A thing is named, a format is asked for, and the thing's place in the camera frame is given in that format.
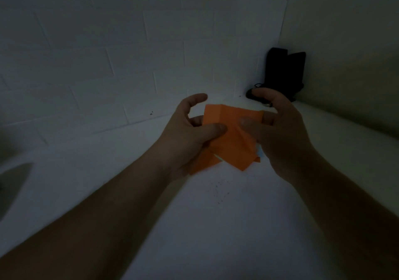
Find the orange paper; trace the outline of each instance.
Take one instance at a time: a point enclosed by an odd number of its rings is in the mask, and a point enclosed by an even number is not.
[[[227,132],[205,147],[197,157],[189,173],[194,174],[211,167],[218,162],[218,157],[232,166],[244,171],[252,162],[260,162],[257,156],[256,140],[244,132],[238,125],[241,117],[246,116],[254,121],[262,122],[263,111],[246,110],[226,105],[206,105],[202,124],[222,123],[227,126]]]

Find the person's left thumb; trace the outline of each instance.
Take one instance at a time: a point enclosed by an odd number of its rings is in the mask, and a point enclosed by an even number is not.
[[[201,143],[204,143],[225,134],[227,131],[227,126],[224,124],[207,124],[197,127],[196,130],[197,140]]]

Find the black backpack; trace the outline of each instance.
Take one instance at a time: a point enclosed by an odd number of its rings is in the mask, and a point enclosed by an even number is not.
[[[294,95],[303,88],[305,59],[305,52],[288,55],[287,49],[273,47],[266,55],[265,82],[256,84],[255,88],[271,88],[284,94],[290,101],[295,101]],[[270,104],[268,100],[252,95],[251,91],[247,91],[247,98]]]

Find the hand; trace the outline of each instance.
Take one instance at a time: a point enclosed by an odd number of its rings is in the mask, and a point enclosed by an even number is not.
[[[191,107],[206,101],[207,98],[206,94],[200,93],[182,100],[160,138],[148,150],[172,179],[185,173],[183,167],[197,156],[205,142],[227,131],[223,124],[202,126],[203,115],[188,118]]]
[[[240,126],[261,144],[277,175],[294,183],[302,168],[320,156],[310,142],[302,116],[278,91],[256,88],[252,94],[271,101],[277,113],[264,111],[262,124],[241,119]]]

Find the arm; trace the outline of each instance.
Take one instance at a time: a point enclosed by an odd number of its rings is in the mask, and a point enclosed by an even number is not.
[[[273,103],[263,123],[241,126],[262,145],[276,173],[307,205],[350,279],[399,279],[399,218],[313,148],[302,116],[281,93],[253,89]]]
[[[128,243],[170,180],[202,144],[225,132],[219,124],[188,119],[183,100],[158,141],[87,199],[0,259],[0,279],[112,279],[121,276]]]

